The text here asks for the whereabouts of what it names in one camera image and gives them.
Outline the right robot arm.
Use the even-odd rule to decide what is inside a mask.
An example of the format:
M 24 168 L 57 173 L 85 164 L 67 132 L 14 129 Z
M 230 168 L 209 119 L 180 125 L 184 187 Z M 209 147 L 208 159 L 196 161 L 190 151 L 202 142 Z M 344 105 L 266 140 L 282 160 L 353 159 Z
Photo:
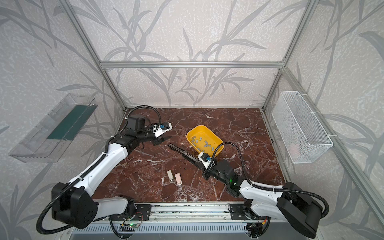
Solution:
M 243 209 L 250 219 L 267 217 L 288 222 L 298 233 L 314 239 L 320 219 L 329 211 L 324 199 L 287 182 L 272 186 L 247 181 L 236 174 L 227 161 L 221 161 L 209 170 L 203 167 L 205 179 L 214 179 L 226 185 L 226 192 L 234 198 L 243 198 Z

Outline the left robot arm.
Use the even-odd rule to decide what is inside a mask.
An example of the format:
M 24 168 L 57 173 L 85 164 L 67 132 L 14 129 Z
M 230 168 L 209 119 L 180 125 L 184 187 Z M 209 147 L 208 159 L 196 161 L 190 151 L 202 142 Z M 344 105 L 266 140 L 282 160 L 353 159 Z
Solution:
M 102 154 L 68 183 L 57 183 L 52 200 L 37 219 L 36 229 L 51 235 L 69 228 L 84 229 L 94 220 L 129 211 L 130 200 L 113 197 L 94 200 L 96 189 L 106 176 L 141 143 L 158 145 L 166 139 L 163 134 L 172 130 L 171 123 L 160 122 L 145 127 L 137 118 L 127 118 L 131 128 L 109 138 Z

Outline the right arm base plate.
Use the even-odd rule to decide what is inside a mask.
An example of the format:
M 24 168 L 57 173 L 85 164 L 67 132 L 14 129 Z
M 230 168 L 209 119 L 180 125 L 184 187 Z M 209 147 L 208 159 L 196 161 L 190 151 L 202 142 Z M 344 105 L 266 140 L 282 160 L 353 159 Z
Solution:
M 239 221 L 239 220 L 252 220 L 249 218 L 243 208 L 243 204 L 229 204 L 228 210 L 231 215 L 231 220 Z

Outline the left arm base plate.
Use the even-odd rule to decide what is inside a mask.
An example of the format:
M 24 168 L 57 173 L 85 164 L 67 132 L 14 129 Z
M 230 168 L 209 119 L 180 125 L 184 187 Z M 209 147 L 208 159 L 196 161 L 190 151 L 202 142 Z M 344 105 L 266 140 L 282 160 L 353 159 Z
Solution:
M 124 220 L 148 221 L 151 215 L 152 205 L 150 204 L 130 204 L 124 212 Z

